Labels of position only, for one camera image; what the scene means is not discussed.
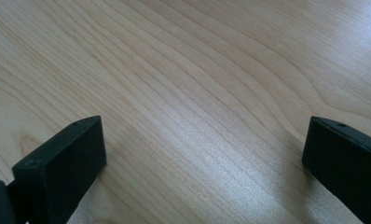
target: dark object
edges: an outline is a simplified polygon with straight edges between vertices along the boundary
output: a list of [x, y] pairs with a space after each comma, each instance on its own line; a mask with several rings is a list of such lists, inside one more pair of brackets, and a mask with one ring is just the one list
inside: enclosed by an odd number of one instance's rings
[[371, 137], [312, 117], [302, 161], [354, 215], [371, 223]]
[[105, 165], [101, 117], [67, 126], [0, 181], [0, 223], [66, 223]]

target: light wood tabletop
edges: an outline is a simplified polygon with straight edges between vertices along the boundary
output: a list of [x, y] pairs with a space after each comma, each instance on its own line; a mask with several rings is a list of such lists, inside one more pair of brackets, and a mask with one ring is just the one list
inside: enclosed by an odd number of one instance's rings
[[0, 0], [0, 179], [94, 115], [69, 223], [360, 223], [301, 156], [313, 115], [371, 135], [371, 1]]

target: wooden surface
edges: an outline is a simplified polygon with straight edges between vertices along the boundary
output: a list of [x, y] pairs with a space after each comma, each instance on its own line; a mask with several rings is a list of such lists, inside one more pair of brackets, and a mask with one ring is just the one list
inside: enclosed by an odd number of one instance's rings
[[312, 115], [371, 135], [371, 1], [0, 0], [0, 179], [92, 115], [69, 223], [359, 223], [301, 155]]

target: wood grain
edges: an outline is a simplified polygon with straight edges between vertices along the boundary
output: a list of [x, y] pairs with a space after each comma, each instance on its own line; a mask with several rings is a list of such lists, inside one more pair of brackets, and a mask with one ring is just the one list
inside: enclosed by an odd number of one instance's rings
[[0, 179], [103, 117], [69, 223], [359, 223], [301, 163], [312, 115], [371, 135], [371, 1], [0, 1]]

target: wooden table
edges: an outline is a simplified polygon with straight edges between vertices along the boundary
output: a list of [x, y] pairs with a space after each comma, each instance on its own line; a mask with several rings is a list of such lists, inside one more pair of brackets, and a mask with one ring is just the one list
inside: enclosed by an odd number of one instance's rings
[[301, 155], [312, 115], [371, 135], [371, 1], [0, 0], [0, 179], [93, 115], [69, 223], [359, 223]]

